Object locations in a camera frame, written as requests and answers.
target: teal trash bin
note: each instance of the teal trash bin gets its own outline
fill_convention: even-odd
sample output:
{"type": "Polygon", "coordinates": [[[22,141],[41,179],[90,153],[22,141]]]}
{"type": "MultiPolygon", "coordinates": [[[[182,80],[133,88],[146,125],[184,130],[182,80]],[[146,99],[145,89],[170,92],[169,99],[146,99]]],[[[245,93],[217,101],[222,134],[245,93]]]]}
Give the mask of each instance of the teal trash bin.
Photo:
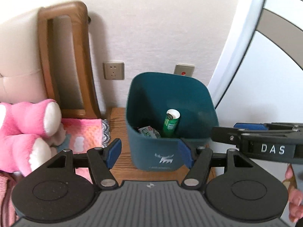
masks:
{"type": "Polygon", "coordinates": [[[218,126],[218,118],[210,94],[200,81],[175,74],[144,72],[131,82],[126,126],[131,159],[138,169],[174,171],[183,165],[178,138],[205,145],[211,128],[218,126]],[[176,109],[181,115],[175,130],[177,138],[153,139],[137,131],[151,126],[161,133],[169,109],[176,109]]]}

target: beige outlet plate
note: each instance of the beige outlet plate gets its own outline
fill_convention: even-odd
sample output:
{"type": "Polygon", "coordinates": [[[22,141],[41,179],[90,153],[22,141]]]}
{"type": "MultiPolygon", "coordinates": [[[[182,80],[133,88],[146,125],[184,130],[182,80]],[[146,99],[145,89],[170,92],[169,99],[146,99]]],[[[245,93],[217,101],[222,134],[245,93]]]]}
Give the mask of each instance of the beige outlet plate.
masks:
{"type": "Polygon", "coordinates": [[[124,62],[104,62],[103,72],[107,80],[124,80],[124,62]]]}
{"type": "Polygon", "coordinates": [[[191,77],[193,73],[194,73],[194,65],[177,64],[175,66],[174,74],[191,77]]]}

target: pink plush toy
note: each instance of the pink plush toy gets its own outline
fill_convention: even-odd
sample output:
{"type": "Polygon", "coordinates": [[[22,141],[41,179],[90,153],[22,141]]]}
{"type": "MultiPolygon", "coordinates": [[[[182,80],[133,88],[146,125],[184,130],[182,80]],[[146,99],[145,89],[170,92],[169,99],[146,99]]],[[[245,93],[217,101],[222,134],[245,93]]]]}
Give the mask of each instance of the pink plush toy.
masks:
{"type": "Polygon", "coordinates": [[[61,118],[60,107],[52,99],[0,103],[0,170],[27,176],[48,161],[51,149],[43,138],[58,131],[61,118]]]}

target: cushioned headboard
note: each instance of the cushioned headboard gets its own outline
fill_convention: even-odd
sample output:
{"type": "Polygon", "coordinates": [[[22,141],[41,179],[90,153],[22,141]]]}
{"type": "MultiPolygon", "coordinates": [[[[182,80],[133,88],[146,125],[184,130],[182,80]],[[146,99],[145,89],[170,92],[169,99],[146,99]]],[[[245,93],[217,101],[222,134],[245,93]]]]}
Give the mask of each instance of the cushioned headboard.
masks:
{"type": "Polygon", "coordinates": [[[0,101],[60,104],[53,66],[53,19],[67,15],[72,23],[75,63],[83,109],[62,109],[63,117],[100,118],[88,43],[87,7],[80,1],[34,9],[0,25],[0,101]]]}

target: moose logo on bin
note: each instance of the moose logo on bin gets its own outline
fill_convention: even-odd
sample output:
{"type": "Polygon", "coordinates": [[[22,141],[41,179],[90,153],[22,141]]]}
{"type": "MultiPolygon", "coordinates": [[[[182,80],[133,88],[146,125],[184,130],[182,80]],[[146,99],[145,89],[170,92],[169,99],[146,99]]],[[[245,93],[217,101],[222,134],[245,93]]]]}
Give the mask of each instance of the moose logo on bin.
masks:
{"type": "Polygon", "coordinates": [[[171,159],[172,157],[174,157],[174,155],[169,155],[169,156],[161,156],[161,155],[158,155],[158,154],[155,154],[155,157],[158,157],[158,158],[161,158],[161,160],[160,160],[160,162],[159,162],[159,164],[160,163],[172,163],[172,161],[174,160],[174,159],[171,159]]]}

